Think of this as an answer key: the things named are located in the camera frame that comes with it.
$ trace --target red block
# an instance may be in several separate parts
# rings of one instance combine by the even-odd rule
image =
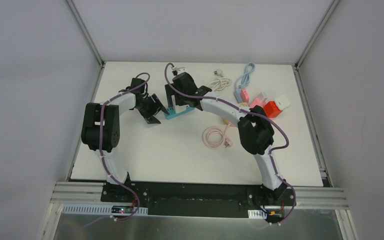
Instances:
[[[269,101],[262,109],[264,109],[265,114],[270,119],[274,119],[282,112],[274,101]]]

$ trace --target wire connector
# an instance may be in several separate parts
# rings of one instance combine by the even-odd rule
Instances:
[[[177,66],[173,66],[171,68],[171,72],[173,73],[174,76],[177,76],[181,73],[185,73],[186,72],[186,68],[181,66],[181,67],[177,67]]]
[[[225,74],[223,73],[223,71],[221,69],[218,69],[218,68],[214,71],[214,75],[222,77],[222,78],[225,77]]]
[[[233,142],[229,138],[226,138],[224,140],[224,147],[225,148],[231,147],[232,145],[233,145]]]

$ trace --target light blue cable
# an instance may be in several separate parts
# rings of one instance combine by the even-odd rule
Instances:
[[[249,62],[245,66],[245,73],[242,76],[240,76],[238,79],[236,79],[236,81],[234,82],[235,88],[244,89],[248,87],[248,85],[251,82],[251,74],[254,72],[255,69],[256,69],[256,65],[253,62]]]

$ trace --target pink charger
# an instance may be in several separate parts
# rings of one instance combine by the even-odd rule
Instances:
[[[267,94],[265,92],[260,92],[258,96],[252,101],[251,105],[249,105],[250,108],[253,108],[255,106],[264,107],[267,104]]]
[[[245,88],[240,90],[240,97],[244,103],[248,103],[250,101],[250,96]]]

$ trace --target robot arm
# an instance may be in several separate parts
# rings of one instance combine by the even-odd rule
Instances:
[[[133,89],[145,81],[140,78],[133,78],[130,86],[120,92]],[[155,118],[159,111],[168,113],[166,108],[158,99],[157,95],[148,94],[148,86],[146,84],[134,91],[125,94],[119,94],[113,97],[110,105],[104,108],[104,125],[102,129],[102,153],[105,159],[106,171],[111,173],[117,180],[124,183],[128,172],[124,161],[114,159],[114,156],[119,156],[115,148],[120,140],[120,116],[127,110],[138,109],[139,113],[148,124],[160,124],[160,121]],[[81,130],[81,141],[89,146],[89,149],[102,160],[102,155],[99,150],[100,141],[100,116],[102,104],[90,102],[86,105],[84,111],[83,127]],[[117,184],[110,176],[107,177],[107,182]]]
[[[216,94],[213,92],[208,92],[204,96],[207,97],[216,97]],[[201,107],[203,111],[213,113],[223,119],[228,120],[230,123],[238,127],[239,129],[239,136],[241,140],[241,144],[249,144],[243,141],[243,138],[247,138],[246,131],[243,131],[243,127],[241,125],[246,125],[249,123],[244,123],[247,115],[243,112],[240,112],[225,103],[213,100],[213,99],[202,99],[200,101]],[[239,106],[240,108],[249,110],[249,107],[244,107],[244,106]],[[272,165],[272,162],[269,157],[269,150],[271,149],[271,145],[269,145],[263,154],[253,154],[255,161],[257,162],[258,168],[261,172],[261,179],[262,179],[262,184],[266,188],[268,188],[271,191],[275,191],[277,188],[279,188],[282,185],[282,181],[276,176],[275,169]]]
[[[237,126],[242,147],[252,154],[257,162],[261,172],[262,188],[267,190],[274,199],[278,199],[288,186],[278,177],[275,170],[275,168],[277,169],[276,160],[273,159],[272,161],[269,156],[275,133],[272,125],[261,117],[245,114],[229,106],[226,102],[218,101],[217,95],[210,88],[206,86],[198,88],[184,67],[173,67],[172,70],[175,77],[172,80],[173,83],[169,83],[171,86],[166,85],[166,89],[168,87],[175,88],[184,93],[174,93],[176,104],[189,105],[189,107],[213,113]],[[238,106],[238,108],[266,115],[260,106],[252,109],[244,106]]]

